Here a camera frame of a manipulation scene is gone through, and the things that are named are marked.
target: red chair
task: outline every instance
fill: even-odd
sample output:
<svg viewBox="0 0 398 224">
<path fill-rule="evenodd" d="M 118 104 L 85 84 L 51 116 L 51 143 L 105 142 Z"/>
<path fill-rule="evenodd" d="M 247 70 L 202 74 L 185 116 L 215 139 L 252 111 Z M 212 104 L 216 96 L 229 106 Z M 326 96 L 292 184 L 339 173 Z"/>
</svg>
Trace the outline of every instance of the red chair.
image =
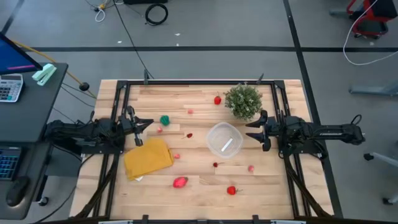
<svg viewBox="0 0 398 224">
<path fill-rule="evenodd" d="M 352 11 L 351 7 L 356 2 L 356 0 L 352 0 L 346 9 L 349 18 L 356 21 L 375 1 L 376 0 L 364 0 L 361 9 Z M 353 27 L 354 37 L 366 35 L 378 39 L 388 32 L 386 22 L 397 16 L 397 10 L 392 0 L 378 0 L 366 14 L 355 23 Z"/>
</svg>

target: gray floor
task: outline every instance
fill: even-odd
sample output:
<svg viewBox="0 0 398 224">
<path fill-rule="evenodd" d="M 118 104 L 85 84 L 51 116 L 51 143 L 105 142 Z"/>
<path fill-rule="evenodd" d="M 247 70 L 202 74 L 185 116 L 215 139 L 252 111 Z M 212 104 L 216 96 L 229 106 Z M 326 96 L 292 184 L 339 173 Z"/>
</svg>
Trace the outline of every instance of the gray floor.
<svg viewBox="0 0 398 224">
<path fill-rule="evenodd" d="M 330 17 L 331 8 L 344 8 L 349 0 L 290 0 L 302 47 L 342 47 L 349 20 Z M 0 27 L 11 15 L 16 1 L 0 1 Z M 130 6 L 141 14 L 146 6 Z M 285 9 L 279 0 L 173 0 L 169 19 L 158 27 L 119 6 L 127 29 L 138 46 L 276 46 L 293 47 Z M 25 1 L 7 36 L 32 47 L 120 47 L 131 46 L 114 7 L 106 10 L 102 23 L 84 0 Z M 390 32 L 380 40 L 350 38 L 348 47 L 397 47 L 398 19 L 389 23 Z M 134 52 L 50 52 L 69 64 L 69 71 L 98 92 L 104 78 L 141 78 L 143 67 Z M 295 52 L 141 52 L 156 78 L 265 78 L 301 79 Z M 351 53 L 356 62 L 382 57 L 383 53 Z M 31 54 L 36 60 L 44 58 Z M 386 84 L 396 78 L 397 57 L 366 67 L 349 64 L 342 53 L 304 53 L 318 112 L 323 124 L 349 123 L 358 113 L 367 141 L 360 146 L 328 142 L 331 164 L 346 218 L 398 222 L 397 206 L 387 207 L 381 197 L 398 192 L 398 171 L 378 161 L 366 162 L 363 153 L 398 155 L 395 142 L 398 121 L 396 98 L 350 95 L 352 84 Z M 66 83 L 75 85 L 72 79 Z M 80 95 L 89 104 L 95 102 Z M 61 91 L 55 107 L 71 119 L 86 121 L 91 108 Z M 50 117 L 68 121 L 53 111 Z M 55 158 L 66 155 L 56 152 Z M 50 179 L 45 194 L 52 200 L 46 207 L 32 206 L 29 223 L 45 216 L 67 196 L 76 178 Z M 65 219 L 71 201 L 49 220 Z"/>
</svg>

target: computer mouse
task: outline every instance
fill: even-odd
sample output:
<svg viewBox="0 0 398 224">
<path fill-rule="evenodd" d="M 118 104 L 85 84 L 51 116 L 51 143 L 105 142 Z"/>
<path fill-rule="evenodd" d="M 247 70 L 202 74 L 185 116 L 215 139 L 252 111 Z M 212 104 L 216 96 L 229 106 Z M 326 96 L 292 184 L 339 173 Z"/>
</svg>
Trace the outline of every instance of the computer mouse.
<svg viewBox="0 0 398 224">
<path fill-rule="evenodd" d="M 25 197 L 25 191 L 29 185 L 29 178 L 27 176 L 18 177 L 11 185 L 7 192 L 6 202 L 8 206 L 14 207 L 18 205 Z"/>
</svg>

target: clear plastic container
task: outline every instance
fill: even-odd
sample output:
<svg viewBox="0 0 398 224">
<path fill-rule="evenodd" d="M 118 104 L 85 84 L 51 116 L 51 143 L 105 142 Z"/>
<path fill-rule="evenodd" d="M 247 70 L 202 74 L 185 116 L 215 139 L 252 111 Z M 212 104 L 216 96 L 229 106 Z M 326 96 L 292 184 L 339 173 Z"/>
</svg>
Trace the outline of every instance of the clear plastic container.
<svg viewBox="0 0 398 224">
<path fill-rule="evenodd" d="M 206 136 L 206 141 L 210 151 L 224 159 L 235 156 L 243 145 L 241 133 L 226 122 L 212 127 Z"/>
</svg>

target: black desk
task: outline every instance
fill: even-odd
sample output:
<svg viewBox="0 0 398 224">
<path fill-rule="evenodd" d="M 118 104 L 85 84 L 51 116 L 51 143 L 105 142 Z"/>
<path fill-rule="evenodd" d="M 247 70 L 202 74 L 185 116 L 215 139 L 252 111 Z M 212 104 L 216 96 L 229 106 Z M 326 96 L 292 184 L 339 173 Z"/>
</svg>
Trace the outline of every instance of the black desk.
<svg viewBox="0 0 398 224">
<path fill-rule="evenodd" d="M 25 155 L 17 176 L 27 175 L 30 184 L 22 202 L 9 207 L 6 203 L 7 191 L 12 182 L 0 182 L 0 220 L 21 220 L 26 217 L 30 204 L 38 196 L 46 161 L 52 151 L 49 143 L 38 142 L 50 116 L 68 65 L 54 63 L 57 71 L 44 85 L 39 86 L 32 79 L 34 73 L 24 73 L 24 92 L 17 103 L 0 103 L 0 144 L 22 146 Z"/>
<path fill-rule="evenodd" d="M 25 87 L 16 103 L 0 103 L 0 142 L 37 142 L 57 98 L 68 65 L 54 63 L 57 71 L 44 85 L 23 73 Z"/>
</svg>

